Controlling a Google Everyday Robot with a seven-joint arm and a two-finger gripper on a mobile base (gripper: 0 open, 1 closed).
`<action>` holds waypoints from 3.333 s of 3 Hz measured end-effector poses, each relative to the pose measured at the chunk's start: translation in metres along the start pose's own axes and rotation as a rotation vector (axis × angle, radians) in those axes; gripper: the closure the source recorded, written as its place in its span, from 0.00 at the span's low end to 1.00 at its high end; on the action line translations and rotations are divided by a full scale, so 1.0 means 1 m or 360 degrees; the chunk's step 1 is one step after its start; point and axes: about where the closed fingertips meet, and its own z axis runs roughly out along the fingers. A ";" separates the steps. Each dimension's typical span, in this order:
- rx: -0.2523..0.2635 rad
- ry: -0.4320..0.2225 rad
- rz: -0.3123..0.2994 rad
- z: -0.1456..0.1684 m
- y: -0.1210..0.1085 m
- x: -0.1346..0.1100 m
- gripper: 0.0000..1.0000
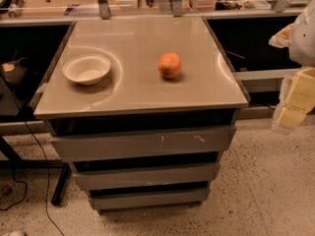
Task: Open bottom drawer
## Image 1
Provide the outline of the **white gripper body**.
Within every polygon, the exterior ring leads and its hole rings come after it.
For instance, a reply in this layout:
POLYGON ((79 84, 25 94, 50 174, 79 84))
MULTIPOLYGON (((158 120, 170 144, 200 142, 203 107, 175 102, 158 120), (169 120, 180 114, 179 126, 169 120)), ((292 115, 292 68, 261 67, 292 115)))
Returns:
POLYGON ((279 95, 280 102, 277 104, 276 109, 274 111, 274 115, 273 115, 273 122, 272 122, 271 129, 273 132, 280 135, 288 135, 291 132, 290 128, 286 128, 279 123, 279 118, 284 108, 284 101, 289 93, 291 83, 292 83, 292 76, 285 75, 281 83, 281 89, 280 89, 280 95, 279 95))

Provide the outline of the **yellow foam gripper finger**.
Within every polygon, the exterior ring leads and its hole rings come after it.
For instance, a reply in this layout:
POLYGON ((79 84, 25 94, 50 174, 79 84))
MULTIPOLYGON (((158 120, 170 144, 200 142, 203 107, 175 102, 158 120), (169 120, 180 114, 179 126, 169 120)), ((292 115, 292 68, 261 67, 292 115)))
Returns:
POLYGON ((286 128, 299 126, 315 107, 315 68, 302 67, 292 76, 279 123, 286 128))

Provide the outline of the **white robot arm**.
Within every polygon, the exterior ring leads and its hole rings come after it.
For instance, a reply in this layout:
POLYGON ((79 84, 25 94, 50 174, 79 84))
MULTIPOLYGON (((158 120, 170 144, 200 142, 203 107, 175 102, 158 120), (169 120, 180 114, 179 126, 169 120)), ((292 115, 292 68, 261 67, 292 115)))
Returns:
POLYGON ((273 115, 272 130, 288 135, 315 107, 315 0, 292 24, 273 35, 269 44, 287 47, 289 58, 301 66, 293 76, 284 76, 273 115))

